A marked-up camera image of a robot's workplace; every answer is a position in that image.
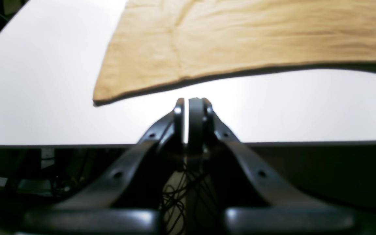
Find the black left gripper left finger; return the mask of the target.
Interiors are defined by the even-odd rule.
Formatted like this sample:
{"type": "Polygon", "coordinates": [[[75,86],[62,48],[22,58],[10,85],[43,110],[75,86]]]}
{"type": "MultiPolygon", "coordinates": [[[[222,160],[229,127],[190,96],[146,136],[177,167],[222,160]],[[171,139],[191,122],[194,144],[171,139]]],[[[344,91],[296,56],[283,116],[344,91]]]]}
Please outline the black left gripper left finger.
{"type": "Polygon", "coordinates": [[[162,235],[158,210],[162,189],[180,163],[168,154],[183,150],[184,99],[151,125],[97,179],[44,210],[28,212],[23,235],[162,235]]]}

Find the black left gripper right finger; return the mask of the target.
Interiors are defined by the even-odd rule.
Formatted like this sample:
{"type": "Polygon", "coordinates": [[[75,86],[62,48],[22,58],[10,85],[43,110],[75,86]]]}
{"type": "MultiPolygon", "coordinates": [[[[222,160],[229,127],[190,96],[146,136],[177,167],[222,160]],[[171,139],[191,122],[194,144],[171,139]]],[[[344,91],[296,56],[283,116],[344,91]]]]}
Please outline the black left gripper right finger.
{"type": "Polygon", "coordinates": [[[223,196],[225,235],[355,235],[355,211],[327,204],[285,180],[242,143],[206,98],[189,100],[188,149],[206,148],[210,175],[223,196]]]}

